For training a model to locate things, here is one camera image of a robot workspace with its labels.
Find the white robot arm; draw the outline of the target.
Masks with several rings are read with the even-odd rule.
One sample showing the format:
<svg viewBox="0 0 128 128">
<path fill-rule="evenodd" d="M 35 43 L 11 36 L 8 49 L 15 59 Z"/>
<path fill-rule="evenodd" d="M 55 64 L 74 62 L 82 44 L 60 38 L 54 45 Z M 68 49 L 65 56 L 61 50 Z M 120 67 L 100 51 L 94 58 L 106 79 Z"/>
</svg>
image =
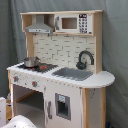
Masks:
<svg viewBox="0 0 128 128">
<path fill-rule="evenodd" d="M 37 128 L 28 118 L 18 115 L 13 117 L 8 124 L 2 128 Z"/>
</svg>

